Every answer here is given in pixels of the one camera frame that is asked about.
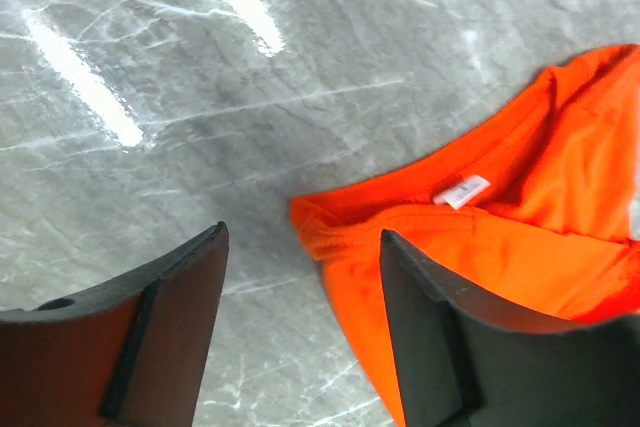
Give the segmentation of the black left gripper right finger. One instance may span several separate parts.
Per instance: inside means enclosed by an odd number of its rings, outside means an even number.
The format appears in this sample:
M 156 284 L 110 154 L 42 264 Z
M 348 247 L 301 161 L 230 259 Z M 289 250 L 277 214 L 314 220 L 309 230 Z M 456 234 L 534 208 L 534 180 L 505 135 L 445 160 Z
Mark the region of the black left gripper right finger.
M 635 426 L 639 318 L 581 324 L 499 297 L 381 236 L 380 268 L 409 426 Z

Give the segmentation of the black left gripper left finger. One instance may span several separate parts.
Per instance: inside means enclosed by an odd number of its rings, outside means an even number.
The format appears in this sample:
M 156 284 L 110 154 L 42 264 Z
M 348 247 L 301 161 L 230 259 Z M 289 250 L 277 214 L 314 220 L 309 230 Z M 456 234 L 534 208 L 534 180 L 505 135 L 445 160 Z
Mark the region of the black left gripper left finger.
M 1 314 L 5 426 L 189 426 L 221 297 L 229 233 L 33 310 Z

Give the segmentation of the orange t shirt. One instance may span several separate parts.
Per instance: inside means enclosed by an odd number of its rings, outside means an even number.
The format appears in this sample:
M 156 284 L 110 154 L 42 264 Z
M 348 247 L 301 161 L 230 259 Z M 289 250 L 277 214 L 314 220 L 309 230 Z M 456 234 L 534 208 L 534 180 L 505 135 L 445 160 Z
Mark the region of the orange t shirt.
M 595 322 L 637 312 L 638 97 L 638 46 L 601 47 L 544 69 L 489 120 L 418 162 L 291 201 L 299 240 L 397 425 L 382 231 L 544 314 Z

